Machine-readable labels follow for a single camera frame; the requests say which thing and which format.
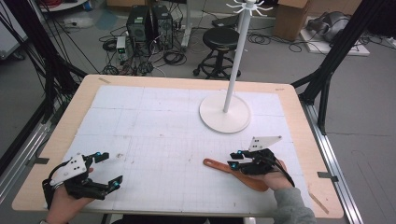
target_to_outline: black stool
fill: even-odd
[[[198,76],[202,70],[206,74],[206,79],[211,77],[219,78],[224,77],[230,79],[230,74],[225,72],[228,68],[233,68],[232,65],[223,65],[223,60],[227,60],[233,63],[233,60],[224,57],[224,54],[228,53],[230,50],[235,50],[238,44],[239,33],[230,28],[216,27],[212,28],[204,33],[203,40],[204,43],[212,49],[212,51],[204,58],[204,60],[198,64],[197,69],[194,69],[193,74]],[[207,60],[216,58],[215,64],[206,63]],[[237,76],[241,76],[241,72],[238,70]]]

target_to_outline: white mounting bracket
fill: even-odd
[[[267,7],[267,8],[259,7],[259,6],[261,6],[264,3],[264,1],[262,1],[259,4],[255,4],[255,2],[256,2],[255,0],[247,0],[246,3],[241,3],[241,2],[238,2],[236,0],[234,0],[234,1],[235,1],[236,4],[239,4],[239,5],[238,6],[231,6],[230,4],[226,4],[228,7],[241,7],[241,9],[239,9],[238,11],[235,11],[234,13],[240,13],[241,11],[247,9],[247,10],[250,11],[250,16],[253,16],[251,11],[255,10],[257,13],[259,13],[259,15],[266,17],[267,15],[263,15],[260,12],[260,10],[268,11],[268,10],[273,9],[273,7]]]
[[[85,167],[84,159],[82,155],[78,153],[75,157],[64,166],[59,168],[59,171],[56,173],[56,176],[49,182],[51,186],[55,186],[63,183],[65,180],[68,180],[76,175],[81,175],[87,171]]]
[[[282,136],[265,136],[265,137],[253,137],[250,142],[249,151],[258,151],[268,148],[269,146],[279,142]]]

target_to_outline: metal pole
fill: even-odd
[[[323,102],[320,102],[318,126],[323,134],[326,134],[326,111],[324,110],[327,109],[327,99],[332,75],[345,59],[350,49],[359,40],[367,25],[370,24],[373,17],[378,14],[386,2],[387,0],[361,1],[361,4],[346,25],[344,31],[335,40],[334,46],[323,60],[319,69],[315,73],[291,83],[294,88],[297,88],[309,82],[304,92],[299,95],[300,99],[308,105],[312,105],[315,102],[315,98],[321,92],[321,101],[323,100]]]
[[[242,52],[244,51],[245,41],[247,39],[248,34],[248,25],[250,23],[250,11],[249,8],[252,8],[254,2],[247,1],[247,8],[244,9],[244,15],[242,18],[242,25],[238,38],[238,47],[236,48],[235,58],[233,59],[233,71],[231,72],[230,82],[228,85],[227,96],[225,99],[225,104],[223,108],[223,112],[227,113],[228,108],[230,107],[231,96],[233,95],[233,86],[235,85],[236,75],[239,70],[239,64],[241,63]]]

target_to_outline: gray sleeve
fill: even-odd
[[[277,202],[275,224],[317,223],[312,210],[305,207],[299,189],[279,189],[274,194]]]

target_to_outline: white coat stand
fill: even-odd
[[[227,94],[224,92],[210,95],[206,97],[200,105],[200,115],[203,122],[211,129],[220,133],[238,133],[244,130],[250,123],[250,108],[248,104],[241,98],[233,95],[233,86],[235,84],[236,75],[239,70],[239,64],[242,58],[245,41],[248,34],[248,26],[250,24],[250,17],[252,10],[256,10],[260,15],[261,10],[270,10],[272,8],[261,8],[255,4],[255,0],[247,0],[246,3],[239,6],[228,7],[241,7],[235,13],[242,13],[242,21],[239,22],[238,32],[238,46],[236,48],[235,57],[233,59],[233,71],[231,72],[230,82]]]

